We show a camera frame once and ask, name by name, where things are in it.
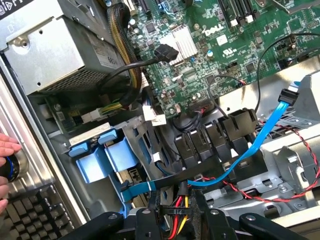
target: black keyboard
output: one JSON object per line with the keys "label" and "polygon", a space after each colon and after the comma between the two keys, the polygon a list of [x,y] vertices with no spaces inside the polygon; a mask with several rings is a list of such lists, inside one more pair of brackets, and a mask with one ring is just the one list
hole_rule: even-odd
{"label": "black keyboard", "polygon": [[10,201],[4,216],[5,227],[10,229],[13,240],[55,240],[74,229],[53,185]]}

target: blue tab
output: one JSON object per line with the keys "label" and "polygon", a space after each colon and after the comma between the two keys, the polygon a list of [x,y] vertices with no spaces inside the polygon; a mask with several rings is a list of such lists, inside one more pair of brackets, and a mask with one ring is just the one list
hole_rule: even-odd
{"label": "blue tab", "polygon": [[102,146],[97,147],[93,153],[78,159],[76,164],[86,184],[104,179],[112,172],[112,166]]}
{"label": "blue tab", "polygon": [[132,168],[139,162],[126,138],[106,147],[104,151],[116,173]]}
{"label": "blue tab", "polygon": [[79,156],[80,154],[84,154],[88,152],[88,144],[86,142],[81,143],[80,145],[74,146],[70,151],[69,151],[69,156],[74,158],[76,156]]}
{"label": "blue tab", "polygon": [[156,190],[154,181],[145,181],[129,187],[127,190],[121,192],[121,196],[124,202],[128,202],[140,194]]}
{"label": "blue tab", "polygon": [[103,144],[105,144],[105,143],[107,143],[107,142],[110,142],[110,141],[112,141],[112,140],[117,139],[117,137],[118,137],[118,136],[117,136],[116,130],[115,130],[115,129],[112,129],[111,131],[109,131],[109,132],[101,135],[101,136],[99,137],[99,139],[98,139],[98,143],[99,143],[100,145],[103,145]]}

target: green circuit board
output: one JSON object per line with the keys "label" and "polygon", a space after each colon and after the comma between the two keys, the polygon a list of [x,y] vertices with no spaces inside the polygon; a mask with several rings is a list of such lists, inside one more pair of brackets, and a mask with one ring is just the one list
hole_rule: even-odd
{"label": "green circuit board", "polygon": [[[208,104],[208,81],[213,78],[211,90],[216,97],[242,87],[233,79],[215,78],[216,75],[233,76],[247,84],[255,82],[259,57],[275,40],[290,33],[320,33],[319,5],[288,14],[271,0],[264,1],[263,6],[259,5],[263,1],[247,0],[254,16],[238,18],[235,22],[235,16],[230,12],[231,2],[241,2],[238,0],[186,1],[193,2],[191,6],[181,0],[144,2],[148,4],[149,12],[137,6],[137,12],[132,16],[135,23],[129,28],[129,37],[139,49],[141,58],[152,58],[160,43],[170,45],[173,40],[184,54],[183,60],[175,64],[159,63],[146,68],[149,84],[167,118]],[[278,2],[290,10],[314,1]],[[303,61],[316,55],[316,51],[304,56],[301,53],[314,49],[320,39],[298,36],[289,41],[281,42],[267,52],[260,66],[260,78],[295,64],[296,56],[301,56],[299,60]]]}

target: power supply unit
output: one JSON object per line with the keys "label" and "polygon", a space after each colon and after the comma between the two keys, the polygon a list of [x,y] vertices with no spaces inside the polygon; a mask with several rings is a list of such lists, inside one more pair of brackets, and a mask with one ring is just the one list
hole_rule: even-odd
{"label": "power supply unit", "polygon": [[124,65],[106,18],[95,0],[1,1],[0,51],[27,95],[92,90]]}

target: heatsink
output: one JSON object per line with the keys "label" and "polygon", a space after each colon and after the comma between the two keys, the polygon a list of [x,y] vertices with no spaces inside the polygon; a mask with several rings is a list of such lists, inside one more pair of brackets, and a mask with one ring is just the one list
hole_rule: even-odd
{"label": "heatsink", "polygon": [[198,53],[196,45],[192,39],[189,28],[185,25],[179,26],[172,30],[169,34],[160,39],[161,44],[168,44],[170,47],[179,51],[176,60],[169,64],[176,65],[183,62]]}

